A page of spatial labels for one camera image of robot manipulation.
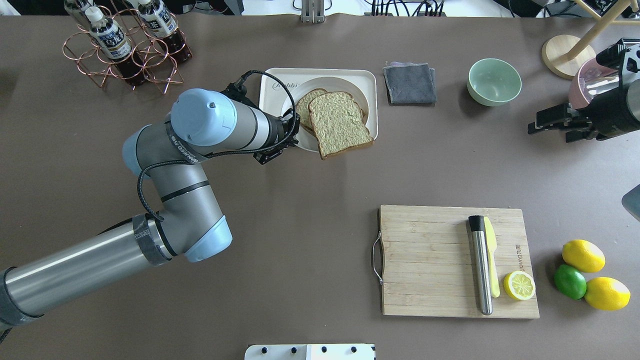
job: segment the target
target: yellow knife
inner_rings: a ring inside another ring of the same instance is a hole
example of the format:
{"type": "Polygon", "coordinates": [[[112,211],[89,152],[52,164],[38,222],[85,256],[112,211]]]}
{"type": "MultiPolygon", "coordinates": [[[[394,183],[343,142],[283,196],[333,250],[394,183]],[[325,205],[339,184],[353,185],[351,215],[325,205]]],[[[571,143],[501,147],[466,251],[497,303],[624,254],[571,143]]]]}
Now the yellow knife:
{"type": "Polygon", "coordinates": [[[500,283],[498,282],[498,273],[495,269],[495,258],[493,253],[498,248],[498,242],[495,239],[495,231],[488,217],[484,217],[484,231],[486,233],[486,249],[489,260],[489,285],[492,297],[500,296],[500,283]]]}

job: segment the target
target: yellow lemon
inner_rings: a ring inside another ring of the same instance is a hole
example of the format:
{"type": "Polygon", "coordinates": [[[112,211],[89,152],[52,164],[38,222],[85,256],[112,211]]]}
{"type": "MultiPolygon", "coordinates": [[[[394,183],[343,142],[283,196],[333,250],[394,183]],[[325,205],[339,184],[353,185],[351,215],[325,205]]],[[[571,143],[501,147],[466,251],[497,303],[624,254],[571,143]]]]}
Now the yellow lemon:
{"type": "Polygon", "coordinates": [[[564,262],[581,272],[597,272],[604,267],[604,254],[587,240],[572,240],[562,248],[564,262]]]}
{"type": "Polygon", "coordinates": [[[629,289],[616,279],[596,277],[587,281],[587,292],[584,300],[596,309],[620,310],[627,306],[631,299],[629,289]]]}
{"type": "Polygon", "coordinates": [[[536,283],[524,271],[514,271],[504,277],[504,291],[516,300],[529,300],[536,293],[536,283]]]}

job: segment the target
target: metal handle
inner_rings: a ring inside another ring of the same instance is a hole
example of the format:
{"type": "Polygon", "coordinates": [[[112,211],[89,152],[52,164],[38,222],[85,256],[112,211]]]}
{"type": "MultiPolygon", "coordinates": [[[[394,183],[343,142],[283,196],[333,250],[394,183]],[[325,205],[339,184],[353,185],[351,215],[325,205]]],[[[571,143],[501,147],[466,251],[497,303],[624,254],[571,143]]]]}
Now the metal handle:
{"type": "Polygon", "coordinates": [[[373,247],[371,249],[371,266],[373,267],[373,272],[378,277],[378,282],[380,282],[380,285],[384,284],[384,281],[382,281],[382,276],[380,276],[376,269],[376,244],[380,242],[381,238],[382,232],[378,231],[378,237],[376,238],[376,241],[373,242],[373,247]]]}
{"type": "Polygon", "coordinates": [[[487,261],[486,238],[483,231],[471,233],[476,257],[476,284],[480,297],[480,312],[484,315],[491,315],[493,305],[491,302],[491,291],[489,287],[489,264],[487,261]]]}

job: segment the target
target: lime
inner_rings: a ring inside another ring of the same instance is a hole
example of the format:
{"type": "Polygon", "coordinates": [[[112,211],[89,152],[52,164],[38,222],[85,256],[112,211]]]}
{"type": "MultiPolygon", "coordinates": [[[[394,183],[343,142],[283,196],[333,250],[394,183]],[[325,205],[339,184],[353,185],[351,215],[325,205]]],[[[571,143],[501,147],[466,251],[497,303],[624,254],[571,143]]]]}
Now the lime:
{"type": "Polygon", "coordinates": [[[514,271],[504,277],[504,291],[516,300],[529,300],[536,293],[536,283],[524,271],[514,271]]]}
{"type": "Polygon", "coordinates": [[[584,276],[570,265],[562,264],[558,267],[554,274],[554,282],[561,293],[573,300],[580,300],[587,291],[587,281],[584,276]]]}
{"type": "Polygon", "coordinates": [[[610,277],[596,277],[587,282],[587,293],[584,300],[596,309],[619,310],[627,306],[631,292],[616,279],[610,277]]]}
{"type": "Polygon", "coordinates": [[[581,272],[597,272],[604,267],[604,254],[587,240],[572,240],[562,248],[564,262],[581,272]]]}

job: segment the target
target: mint green bowl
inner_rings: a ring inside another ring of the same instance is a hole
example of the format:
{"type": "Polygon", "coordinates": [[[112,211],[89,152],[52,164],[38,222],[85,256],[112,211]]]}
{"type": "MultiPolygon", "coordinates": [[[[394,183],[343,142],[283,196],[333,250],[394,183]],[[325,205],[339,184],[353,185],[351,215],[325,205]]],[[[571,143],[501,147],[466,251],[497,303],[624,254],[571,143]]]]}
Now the mint green bowl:
{"type": "Polygon", "coordinates": [[[522,80],[511,64],[500,59],[482,59],[469,69],[467,90],[485,106],[500,106],[513,100],[522,89],[522,80]]]}

